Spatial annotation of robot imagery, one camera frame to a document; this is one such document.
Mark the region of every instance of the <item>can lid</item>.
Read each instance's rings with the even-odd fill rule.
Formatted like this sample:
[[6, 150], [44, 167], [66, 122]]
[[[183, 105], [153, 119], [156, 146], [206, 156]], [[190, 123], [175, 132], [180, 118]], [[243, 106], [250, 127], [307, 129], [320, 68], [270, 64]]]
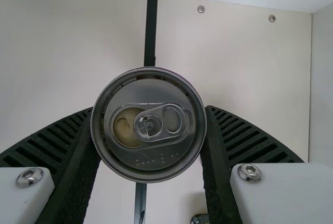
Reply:
[[199, 155], [206, 113], [194, 88], [161, 68], [130, 70], [100, 94], [92, 138], [102, 160], [137, 182], [170, 179]]

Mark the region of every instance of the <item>pull tab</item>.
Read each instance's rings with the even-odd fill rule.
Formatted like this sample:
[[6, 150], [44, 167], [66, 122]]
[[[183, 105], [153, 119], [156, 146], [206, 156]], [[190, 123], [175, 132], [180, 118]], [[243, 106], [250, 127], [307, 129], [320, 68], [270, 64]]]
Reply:
[[186, 129], [184, 111], [173, 103], [145, 110], [134, 119], [135, 134], [144, 142], [175, 138]]

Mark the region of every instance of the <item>bolt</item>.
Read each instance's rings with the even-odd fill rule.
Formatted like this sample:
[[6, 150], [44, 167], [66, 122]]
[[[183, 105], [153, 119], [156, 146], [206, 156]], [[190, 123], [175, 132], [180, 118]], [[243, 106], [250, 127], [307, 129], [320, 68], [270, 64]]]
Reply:
[[275, 22], [276, 17], [275, 17], [274, 15], [270, 15], [270, 16], [268, 17], [268, 19], [269, 19], [270, 22]]
[[41, 168], [29, 168], [23, 171], [16, 179], [16, 185], [20, 188], [38, 183], [43, 177], [43, 170]]
[[248, 182], [259, 182], [262, 178], [261, 170], [253, 164], [242, 164], [237, 172], [243, 180]]
[[193, 221], [193, 223], [195, 223], [195, 224], [199, 224], [199, 223], [200, 223], [198, 217], [196, 217], [196, 216], [193, 217], [192, 221]]
[[206, 9], [205, 9], [205, 7], [204, 7], [203, 5], [199, 5], [199, 6], [198, 6], [198, 12], [199, 12], [199, 13], [202, 14], [202, 13], [204, 13], [205, 10], [206, 10]]

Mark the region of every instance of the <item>can rim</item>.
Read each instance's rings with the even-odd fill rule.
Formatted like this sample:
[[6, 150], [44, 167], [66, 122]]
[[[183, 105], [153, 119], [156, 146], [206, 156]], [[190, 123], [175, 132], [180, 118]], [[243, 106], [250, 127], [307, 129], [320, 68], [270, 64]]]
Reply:
[[[127, 83], [130, 83], [133, 81], [132, 77], [136, 76], [142, 76], [141, 79], [144, 78], [156, 78], [153, 77], [154, 73], [156, 75], [164, 75], [167, 78], [173, 78], [176, 82], [173, 83], [175, 86], [180, 88], [184, 92], [184, 89], [188, 89], [187, 92], [191, 93], [192, 97], [189, 97], [189, 100], [191, 101], [191, 104], [196, 104], [196, 116], [199, 115], [200, 119], [200, 126], [199, 131], [201, 133], [195, 134], [194, 137], [194, 146], [191, 147], [189, 151], [189, 155], [183, 159], [181, 159], [178, 164], [171, 165], [168, 169], [162, 169], [163, 172], [152, 172], [151, 174], [139, 174], [138, 172], [135, 172], [134, 169], [121, 166], [119, 163], [119, 160], [117, 157], [112, 153], [111, 150], [107, 150], [107, 147], [105, 147], [105, 142], [101, 138], [101, 131], [100, 126], [98, 123], [98, 118], [102, 116], [101, 112], [105, 110], [105, 107], [103, 105], [108, 105], [108, 102], [112, 98], [112, 94], [115, 94], [118, 90], [113, 91], [112, 89], [119, 88], [119, 85], [126, 85]], [[194, 89], [194, 87], [183, 77], [181, 77], [179, 74], [174, 73], [170, 70], [159, 68], [159, 67], [142, 67], [142, 68], [136, 68], [129, 70], [116, 78], [114, 78], [100, 93], [98, 96], [93, 111], [91, 115], [91, 135], [94, 142], [94, 145], [96, 147], [97, 152], [99, 153], [102, 161], [111, 168], [114, 172], [119, 174], [122, 177], [125, 177], [129, 180], [135, 181], [135, 182], [141, 182], [141, 183], [152, 183], [152, 182], [160, 182], [169, 180], [180, 173], [184, 172], [188, 167], [191, 166], [191, 164], [197, 159], [199, 156], [201, 147], [203, 145], [204, 139], [206, 137], [207, 132], [207, 118], [206, 118], [206, 111], [203, 105], [203, 102], [198, 94], [198, 92]]]

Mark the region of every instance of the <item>black vertical rail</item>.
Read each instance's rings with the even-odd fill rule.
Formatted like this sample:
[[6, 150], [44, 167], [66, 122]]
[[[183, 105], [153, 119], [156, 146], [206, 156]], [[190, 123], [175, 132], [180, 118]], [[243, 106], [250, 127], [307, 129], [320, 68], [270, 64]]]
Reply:
[[[156, 23], [158, 0], [147, 0], [144, 66], [155, 66]], [[144, 224], [146, 218], [147, 184], [136, 183], [134, 224]]]
[[134, 224], [144, 224], [146, 218], [147, 184], [137, 183], [135, 187]]
[[155, 66], [157, 1], [147, 0], [144, 66]]

